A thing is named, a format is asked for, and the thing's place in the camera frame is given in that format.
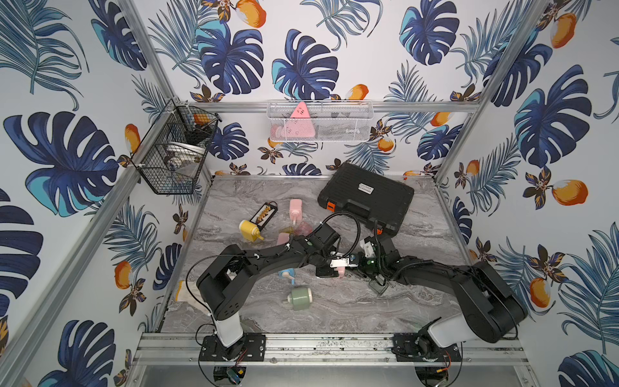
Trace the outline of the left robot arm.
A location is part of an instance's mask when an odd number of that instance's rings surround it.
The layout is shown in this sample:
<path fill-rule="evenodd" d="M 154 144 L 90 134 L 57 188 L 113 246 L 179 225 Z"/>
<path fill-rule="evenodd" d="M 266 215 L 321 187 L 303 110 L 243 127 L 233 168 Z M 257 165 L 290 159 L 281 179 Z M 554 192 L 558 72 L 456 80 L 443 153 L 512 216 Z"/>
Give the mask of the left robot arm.
<path fill-rule="evenodd" d="M 231 348 L 243 339 L 239 312 L 256 282 L 285 269 L 308 265 L 335 272 L 333 261 L 347 260 L 354 250 L 338 250 L 341 236 L 321 223 L 309 235 L 292 235 L 284 244 L 246 250 L 227 246 L 196 280 L 201 302 L 211 313 L 219 343 Z"/>

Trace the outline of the green transparent tray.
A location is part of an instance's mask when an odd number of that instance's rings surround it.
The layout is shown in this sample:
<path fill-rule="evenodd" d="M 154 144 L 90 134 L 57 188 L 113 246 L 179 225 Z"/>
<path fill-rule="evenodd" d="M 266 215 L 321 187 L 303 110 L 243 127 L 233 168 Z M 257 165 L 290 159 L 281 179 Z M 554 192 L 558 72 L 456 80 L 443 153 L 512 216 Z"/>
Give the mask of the green transparent tray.
<path fill-rule="evenodd" d="M 368 286 L 377 296 L 382 296 L 388 290 L 388 282 L 380 282 L 377 279 L 370 280 Z"/>

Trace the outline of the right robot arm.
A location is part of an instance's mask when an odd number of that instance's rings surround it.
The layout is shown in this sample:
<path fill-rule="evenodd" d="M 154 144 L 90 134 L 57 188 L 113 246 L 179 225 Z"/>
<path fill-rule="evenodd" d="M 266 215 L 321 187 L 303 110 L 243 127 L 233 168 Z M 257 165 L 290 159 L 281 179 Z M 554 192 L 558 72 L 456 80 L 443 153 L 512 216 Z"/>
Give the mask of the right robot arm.
<path fill-rule="evenodd" d="M 517 329 L 529 315 L 519 296 L 486 262 L 450 265 L 416 256 L 402 256 L 387 235 L 367 237 L 359 244 L 359 271 L 383 289 L 390 282 L 423 286 L 453 296 L 459 314 L 434 319 L 420 330 L 438 348 L 468 340 L 496 343 Z"/>

